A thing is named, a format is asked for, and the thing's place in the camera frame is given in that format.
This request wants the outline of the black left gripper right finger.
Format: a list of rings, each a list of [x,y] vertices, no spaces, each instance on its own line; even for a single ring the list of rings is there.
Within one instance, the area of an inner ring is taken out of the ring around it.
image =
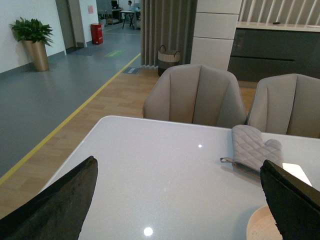
[[[270,160],[260,168],[267,205],[284,240],[320,238],[320,192]]]

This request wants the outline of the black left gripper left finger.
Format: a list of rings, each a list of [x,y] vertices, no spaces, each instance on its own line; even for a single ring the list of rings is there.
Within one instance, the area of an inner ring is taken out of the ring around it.
[[[0,220],[2,240],[76,240],[90,208],[98,161],[89,156]]]

